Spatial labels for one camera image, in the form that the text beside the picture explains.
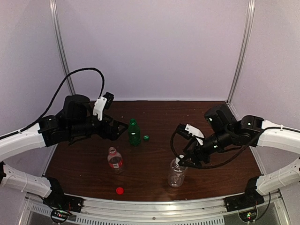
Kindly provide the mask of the green plastic bottle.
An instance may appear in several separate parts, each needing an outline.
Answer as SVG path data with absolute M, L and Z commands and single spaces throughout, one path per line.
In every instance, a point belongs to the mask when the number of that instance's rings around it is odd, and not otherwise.
M 131 119 L 128 127 L 129 142 L 133 146 L 141 143 L 141 130 L 135 119 Z

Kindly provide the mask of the green bottle cap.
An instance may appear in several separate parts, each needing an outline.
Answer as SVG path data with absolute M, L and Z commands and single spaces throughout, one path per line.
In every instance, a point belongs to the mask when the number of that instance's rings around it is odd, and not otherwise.
M 144 141 L 149 141 L 149 140 L 150 140 L 150 137 L 149 137 L 148 135 L 144 135 L 144 136 L 143 136 L 143 139 L 144 139 Z

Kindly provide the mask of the clear bottle white cap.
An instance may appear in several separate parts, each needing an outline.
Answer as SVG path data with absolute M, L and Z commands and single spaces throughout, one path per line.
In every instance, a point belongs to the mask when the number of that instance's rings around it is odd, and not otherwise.
M 168 184 L 173 188 L 180 187 L 185 179 L 188 168 L 179 165 L 180 160 L 176 157 L 170 163 L 170 170 L 168 174 Z

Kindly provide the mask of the clear bottle red label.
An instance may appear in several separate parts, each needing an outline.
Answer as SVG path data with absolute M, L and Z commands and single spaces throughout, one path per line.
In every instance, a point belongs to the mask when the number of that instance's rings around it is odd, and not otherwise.
M 110 147 L 108 149 L 107 161 L 109 166 L 116 174 L 121 174 L 124 171 L 122 155 L 117 151 L 116 148 Z

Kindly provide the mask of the red bottle cap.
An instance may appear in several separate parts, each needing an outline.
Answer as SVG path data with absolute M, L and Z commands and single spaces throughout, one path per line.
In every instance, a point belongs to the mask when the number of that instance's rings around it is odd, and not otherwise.
M 122 187 L 117 187 L 117 188 L 116 188 L 116 193 L 117 193 L 118 195 L 124 194 L 124 188 L 122 188 Z

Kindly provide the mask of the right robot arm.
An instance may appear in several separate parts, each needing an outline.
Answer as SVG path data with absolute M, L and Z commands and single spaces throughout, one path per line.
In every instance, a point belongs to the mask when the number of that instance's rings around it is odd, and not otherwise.
M 213 134 L 205 137 L 203 133 L 190 124 L 179 124 L 175 134 L 179 134 L 190 142 L 183 150 L 183 155 L 172 152 L 180 166 L 197 169 L 211 169 L 209 165 L 211 154 L 225 152 L 231 145 L 239 150 L 230 159 L 215 165 L 215 168 L 224 166 L 237 158 L 245 148 L 271 147 L 288 152 L 300 152 L 300 132 L 297 129 L 272 123 L 264 118 L 247 115 L 236 120 L 226 104 L 212 107 L 204 118 L 213 130 Z M 240 203 L 250 207 L 258 200 L 272 191 L 286 187 L 300 180 L 300 160 L 297 158 L 289 165 L 272 173 L 252 178 L 248 181 L 245 193 L 240 197 Z

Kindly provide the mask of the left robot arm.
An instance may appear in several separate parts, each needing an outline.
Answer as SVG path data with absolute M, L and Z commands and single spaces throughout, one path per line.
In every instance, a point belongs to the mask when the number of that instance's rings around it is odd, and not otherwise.
M 61 142 L 75 142 L 98 135 L 103 139 L 117 140 L 128 125 L 104 114 L 113 102 L 107 92 L 94 106 L 84 95 L 67 96 L 62 110 L 56 115 L 42 117 L 30 128 L 18 130 L 0 139 L 0 185 L 49 198 L 57 208 L 67 204 L 67 197 L 54 178 L 37 177 L 12 168 L 5 160 L 20 153 Z

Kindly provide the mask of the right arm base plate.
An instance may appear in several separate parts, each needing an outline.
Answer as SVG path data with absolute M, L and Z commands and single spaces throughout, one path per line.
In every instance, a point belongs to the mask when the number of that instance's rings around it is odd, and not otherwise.
M 240 194 L 224 199 L 227 212 L 243 210 L 264 203 L 264 197 L 260 194 Z

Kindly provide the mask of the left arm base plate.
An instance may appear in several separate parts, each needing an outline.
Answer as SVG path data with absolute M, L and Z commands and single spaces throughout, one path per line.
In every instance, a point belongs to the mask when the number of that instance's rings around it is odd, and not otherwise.
M 43 203 L 52 209 L 65 210 L 67 212 L 80 213 L 83 207 L 83 198 L 72 195 L 49 195 L 42 198 Z

